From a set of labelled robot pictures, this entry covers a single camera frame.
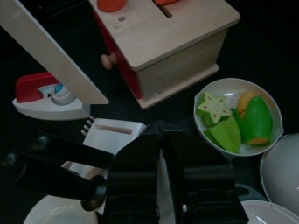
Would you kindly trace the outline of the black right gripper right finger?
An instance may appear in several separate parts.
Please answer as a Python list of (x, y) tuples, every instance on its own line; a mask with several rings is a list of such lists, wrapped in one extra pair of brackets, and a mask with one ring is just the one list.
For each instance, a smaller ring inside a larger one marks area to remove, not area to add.
[(248, 224), (229, 161), (169, 123), (158, 128), (176, 224)]

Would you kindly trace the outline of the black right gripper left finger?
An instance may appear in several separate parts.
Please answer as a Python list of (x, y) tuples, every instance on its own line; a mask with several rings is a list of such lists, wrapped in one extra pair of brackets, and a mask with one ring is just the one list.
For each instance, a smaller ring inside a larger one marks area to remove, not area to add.
[(160, 130), (153, 123), (115, 154), (106, 173), (101, 224), (157, 224), (158, 141)]

